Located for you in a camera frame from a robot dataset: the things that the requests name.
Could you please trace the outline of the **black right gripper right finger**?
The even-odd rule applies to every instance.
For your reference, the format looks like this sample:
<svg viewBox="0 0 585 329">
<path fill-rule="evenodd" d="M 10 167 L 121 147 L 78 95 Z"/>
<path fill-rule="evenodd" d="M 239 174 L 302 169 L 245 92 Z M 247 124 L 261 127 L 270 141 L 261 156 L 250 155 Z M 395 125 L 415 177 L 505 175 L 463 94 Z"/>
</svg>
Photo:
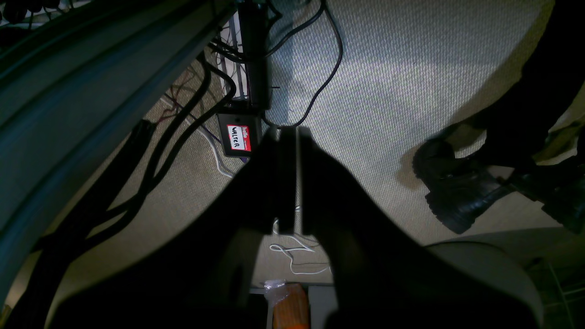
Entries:
<svg viewBox="0 0 585 329">
<path fill-rule="evenodd" d="M 421 246 L 355 177 L 298 129 L 303 229 L 326 252 L 338 310 L 328 328 L 540 329 L 543 305 L 524 269 L 481 242 Z"/>
</svg>

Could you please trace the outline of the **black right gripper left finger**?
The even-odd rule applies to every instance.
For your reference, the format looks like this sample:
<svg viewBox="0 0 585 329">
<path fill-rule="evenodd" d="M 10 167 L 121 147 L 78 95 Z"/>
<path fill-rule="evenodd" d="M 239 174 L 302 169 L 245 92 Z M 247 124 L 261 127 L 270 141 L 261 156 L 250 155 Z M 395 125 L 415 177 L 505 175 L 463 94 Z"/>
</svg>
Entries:
<svg viewBox="0 0 585 329">
<path fill-rule="evenodd" d="M 51 329 L 186 329 L 240 316 L 277 194 L 277 138 L 265 134 L 209 207 L 132 266 L 67 298 Z"/>
</svg>

